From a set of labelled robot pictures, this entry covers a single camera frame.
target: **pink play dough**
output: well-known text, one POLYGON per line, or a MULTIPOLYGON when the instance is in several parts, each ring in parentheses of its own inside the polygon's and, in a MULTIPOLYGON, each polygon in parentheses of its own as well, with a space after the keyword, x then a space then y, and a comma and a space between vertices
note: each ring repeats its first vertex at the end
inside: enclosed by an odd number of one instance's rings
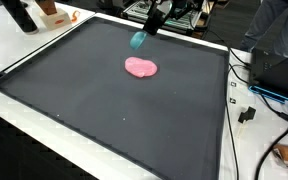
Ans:
POLYGON ((157 71, 157 66, 149 60, 137 57, 129 57, 125 61, 125 69, 136 77, 153 76, 157 71))

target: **black mat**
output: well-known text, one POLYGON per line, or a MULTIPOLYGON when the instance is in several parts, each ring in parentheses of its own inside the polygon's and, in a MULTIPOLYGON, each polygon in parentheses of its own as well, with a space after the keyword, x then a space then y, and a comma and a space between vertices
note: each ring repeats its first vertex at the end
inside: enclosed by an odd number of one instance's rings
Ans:
POLYGON ((0 79, 0 91, 163 179, 218 178, 226 52, 92 18, 0 79), (130 56, 158 73, 138 79, 130 56))

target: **white table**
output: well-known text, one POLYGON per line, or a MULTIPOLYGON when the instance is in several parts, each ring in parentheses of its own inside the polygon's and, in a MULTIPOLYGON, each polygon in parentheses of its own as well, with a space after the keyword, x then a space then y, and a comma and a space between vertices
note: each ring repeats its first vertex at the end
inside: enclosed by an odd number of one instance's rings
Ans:
MULTIPOLYGON (((143 26, 134 22, 117 19, 103 14, 96 14, 95 16, 138 28, 143 26)), ((164 30, 159 30, 159 33, 212 48, 226 50, 226 47, 220 45, 164 30)), ((245 61, 250 60, 250 54, 237 50, 236 53, 239 57, 241 57, 241 59, 245 61)), ((231 64, 238 63, 238 61, 234 58, 231 58, 230 62, 231 64)), ((243 78, 247 77, 245 72, 239 70, 238 68, 236 68, 236 70, 238 73, 242 74, 243 78)), ((235 136, 238 135, 237 132, 239 129, 239 124, 237 123, 237 119, 240 112, 242 110, 246 110, 248 106, 252 106, 257 109, 255 120, 248 122, 248 125, 243 133, 241 133, 238 137, 235 137, 240 165, 240 179, 253 179, 255 166, 258 159, 266 150, 269 143, 276 138, 276 136, 280 135, 284 129, 286 129, 287 123, 284 120, 274 116, 268 110, 268 108, 265 107, 262 101, 250 93, 246 86, 240 83, 233 74, 230 74, 229 82, 230 81, 237 83, 236 88, 233 88, 230 85, 228 86, 228 97, 232 97, 237 100, 236 104, 229 104, 233 133, 235 136)), ((44 145, 48 146, 58 154, 67 158, 71 162, 75 163, 98 179, 158 179, 155 175, 124 159, 123 157, 92 142, 78 133, 51 120, 50 118, 6 97, 1 93, 0 117, 32 136, 36 140, 40 141, 44 145)), ((282 142, 288 143, 288 136, 282 142)), ((261 176, 263 176, 263 174, 265 175, 265 178, 262 179, 288 179, 288 170, 277 167, 271 157, 263 165, 261 176)), ((220 179, 235 179, 235 164, 230 143, 230 136, 228 133, 227 119, 225 119, 223 130, 220 179)))
POLYGON ((39 32, 35 35, 26 35, 4 6, 0 6, 0 71, 95 14, 91 11, 56 3, 56 7, 65 10, 70 17, 72 17, 75 10, 78 10, 81 14, 72 26, 68 25, 49 31, 39 18, 41 9, 35 1, 26 0, 25 2, 29 4, 26 9, 39 28, 39 32))

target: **cable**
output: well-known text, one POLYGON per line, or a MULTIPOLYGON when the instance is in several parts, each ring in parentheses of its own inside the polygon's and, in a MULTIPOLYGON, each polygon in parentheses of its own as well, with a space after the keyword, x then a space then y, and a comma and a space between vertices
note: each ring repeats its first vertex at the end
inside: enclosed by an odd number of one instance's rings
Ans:
POLYGON ((227 113, 227 119, 228 119, 228 127, 230 130, 232 148, 233 148, 233 153, 234 153, 235 168, 236 168, 236 180, 239 180, 240 179, 240 177, 239 177, 240 173, 239 173, 239 169, 238 169, 238 162, 237 162, 236 149, 235 149, 234 137, 233 137, 233 132, 232 132, 231 118, 230 118, 230 113, 228 110, 228 104, 227 104, 226 96, 225 96, 225 105, 226 105, 226 113, 227 113))
POLYGON ((281 114, 284 114, 284 113, 282 113, 282 112, 278 112, 278 111, 276 111, 275 109, 273 109, 272 106, 267 102, 267 100, 266 100, 266 98, 264 97, 263 94, 260 93, 260 96, 261 96, 262 99, 264 100, 266 106, 267 106, 272 112, 274 112, 277 116, 280 117, 281 114))
MULTIPOLYGON (((276 110, 274 110, 266 101, 265 97, 263 95, 261 95, 262 98, 264 99, 265 103, 268 105, 268 107, 274 112, 274 113, 277 113, 280 117, 282 117, 283 119, 288 119, 288 115, 287 114, 284 114, 284 113, 278 113, 276 110)), ((255 177, 254 179, 255 180, 258 180, 259 179, 259 174, 260 174, 260 171, 261 171, 261 167, 266 159, 266 157, 270 154, 270 152, 273 150, 274 146, 281 140, 283 139, 286 135, 288 134, 288 128, 286 129, 286 131, 281 134, 277 139, 275 139, 273 141, 273 143, 270 145, 270 147, 265 151, 265 153, 263 154, 263 156, 261 157, 258 165, 256 166, 256 171, 255 171, 255 177)))
POLYGON ((224 41, 218 34, 216 34, 215 32, 211 31, 211 30, 208 30, 209 32, 213 33, 219 40, 221 40, 227 47, 227 49, 235 56, 235 58, 240 61, 241 63, 243 63, 245 66, 250 66, 250 64, 242 61, 235 53, 234 51, 232 50, 232 48, 226 43, 226 41, 224 41))
POLYGON ((247 81, 245 81, 244 79, 242 79, 242 78, 236 73, 234 67, 233 67, 231 64, 229 64, 229 66, 230 66, 229 71, 230 71, 230 70, 233 70, 233 73, 235 74, 235 76, 236 76, 240 81, 242 81, 242 82, 244 82, 244 83, 246 83, 246 84, 249 84, 247 81))
MULTIPOLYGON (((232 67, 228 70, 227 72, 227 80, 228 80, 228 76, 230 74, 230 70, 232 69, 232 67)), ((233 154, 234 154, 234 160, 235 160, 235 168, 236 168, 236 180, 239 180, 240 177, 240 173, 239 173, 239 168, 238 168, 238 162, 237 162, 237 155, 236 155, 236 149, 235 149, 235 143, 234 143, 234 136, 233 136, 233 131, 232 131, 232 125, 231 125, 231 118, 230 118, 230 112, 228 109, 228 103, 227 103, 227 93, 226 91, 224 91, 224 98, 225 98, 225 106, 226 106, 226 113, 227 113, 227 120, 228 120, 228 127, 229 127, 229 131, 230 131, 230 136, 231 136, 231 142, 232 142, 232 148, 233 148, 233 154)))
POLYGON ((232 65, 232 67, 241 67, 241 68, 244 68, 244 69, 246 69, 246 70, 251 70, 249 67, 247 67, 247 66, 244 66, 244 65, 240 65, 240 64, 234 64, 234 65, 232 65))

